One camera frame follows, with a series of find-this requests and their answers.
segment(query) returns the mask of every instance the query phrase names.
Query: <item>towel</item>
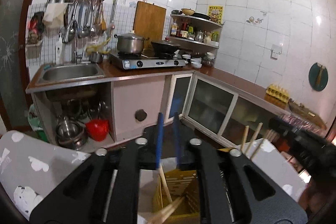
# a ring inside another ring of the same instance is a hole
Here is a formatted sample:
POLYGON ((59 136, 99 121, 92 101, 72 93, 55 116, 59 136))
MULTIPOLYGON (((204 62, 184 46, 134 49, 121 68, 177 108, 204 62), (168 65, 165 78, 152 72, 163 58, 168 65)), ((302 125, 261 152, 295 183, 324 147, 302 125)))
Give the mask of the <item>towel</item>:
POLYGON ((51 29, 61 28, 67 6, 67 3, 49 3, 42 20, 43 23, 51 29))

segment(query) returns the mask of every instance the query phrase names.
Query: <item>white cabinet frame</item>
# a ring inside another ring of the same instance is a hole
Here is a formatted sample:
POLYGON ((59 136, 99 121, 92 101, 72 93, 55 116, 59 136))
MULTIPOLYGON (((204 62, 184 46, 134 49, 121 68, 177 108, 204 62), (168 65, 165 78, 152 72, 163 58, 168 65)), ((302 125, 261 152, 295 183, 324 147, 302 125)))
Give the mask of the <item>white cabinet frame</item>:
POLYGON ((203 133, 205 133, 206 135, 208 135, 209 137, 211 137, 212 139, 216 140, 216 141, 220 141, 221 144, 223 144, 226 147, 235 147, 236 145, 232 142, 230 142, 229 140, 225 139, 222 137, 223 133, 224 133, 224 129, 227 125, 227 123, 229 122, 229 119, 232 115, 233 109, 236 106, 236 102, 238 99, 238 93, 231 91, 230 89, 227 89, 225 87, 223 87, 222 85, 219 85, 217 83, 214 83, 212 81, 207 80, 206 78, 200 76, 200 75, 193 75, 193 78, 191 80, 191 84, 189 84, 189 88, 188 88, 188 100, 185 104, 185 106, 183 107, 183 117, 184 119, 186 119, 188 122, 190 122, 195 128, 199 129, 200 131, 202 131, 203 133), (230 94, 233 95, 233 98, 231 100, 231 104, 227 110, 227 113, 225 115, 225 118, 219 128, 218 133, 214 133, 211 130, 207 129, 205 126, 202 126, 200 123, 196 122, 195 120, 193 120, 192 118, 189 117, 189 112, 190 112, 190 107, 194 98, 194 93, 196 90, 196 85, 197 85, 197 81, 198 80, 202 80, 210 85, 213 85, 221 90, 224 90, 230 94))
POLYGON ((193 78, 193 73, 181 74, 181 75, 172 75, 172 79, 171 79, 171 82, 170 82, 170 88, 169 88, 167 110, 166 110, 166 115, 165 115, 165 123, 171 123, 174 120, 174 117, 169 118, 169 114, 170 114, 171 104, 173 102, 173 96, 174 96, 174 92, 175 92, 176 80, 178 78, 185 78, 185 77, 190 77, 190 81, 189 81, 189 85, 188 85, 187 94, 186 94, 185 100, 183 102, 182 113, 179 114, 179 117, 182 117, 182 115, 184 113, 185 103, 186 103, 186 101, 187 101, 187 99, 189 97, 189 91, 190 91, 190 85, 191 85, 192 78, 193 78))

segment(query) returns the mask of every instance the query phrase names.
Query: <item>yellow poster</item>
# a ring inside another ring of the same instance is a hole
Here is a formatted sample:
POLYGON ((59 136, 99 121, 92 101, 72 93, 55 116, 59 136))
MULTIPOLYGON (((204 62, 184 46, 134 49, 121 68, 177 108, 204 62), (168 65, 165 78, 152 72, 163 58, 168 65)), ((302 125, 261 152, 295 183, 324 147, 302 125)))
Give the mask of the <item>yellow poster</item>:
POLYGON ((223 16, 223 6, 209 6, 208 16, 211 17, 209 20, 212 22, 216 22, 218 24, 222 23, 223 16))

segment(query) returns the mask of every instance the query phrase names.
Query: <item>gas stove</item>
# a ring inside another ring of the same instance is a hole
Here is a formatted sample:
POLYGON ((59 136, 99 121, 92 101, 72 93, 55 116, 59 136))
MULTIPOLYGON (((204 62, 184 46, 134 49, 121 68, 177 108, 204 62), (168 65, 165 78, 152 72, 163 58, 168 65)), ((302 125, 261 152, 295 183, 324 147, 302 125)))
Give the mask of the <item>gas stove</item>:
POLYGON ((120 69, 143 69, 163 67, 183 67, 183 59, 176 58, 170 54, 157 56, 153 50, 143 50, 141 54, 125 54, 112 50, 109 53, 110 63, 120 69))

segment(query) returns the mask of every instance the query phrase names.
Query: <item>yellow bowl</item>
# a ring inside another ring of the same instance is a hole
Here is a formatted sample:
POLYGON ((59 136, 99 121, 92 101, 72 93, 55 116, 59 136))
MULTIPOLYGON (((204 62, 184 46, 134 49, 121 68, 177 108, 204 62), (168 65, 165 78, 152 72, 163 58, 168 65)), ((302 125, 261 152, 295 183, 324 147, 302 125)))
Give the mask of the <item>yellow bowl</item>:
POLYGON ((184 13, 187 16, 192 16, 194 14, 194 12, 195 12, 194 10, 185 9, 185 8, 181 9, 181 11, 182 11, 182 13, 184 13))

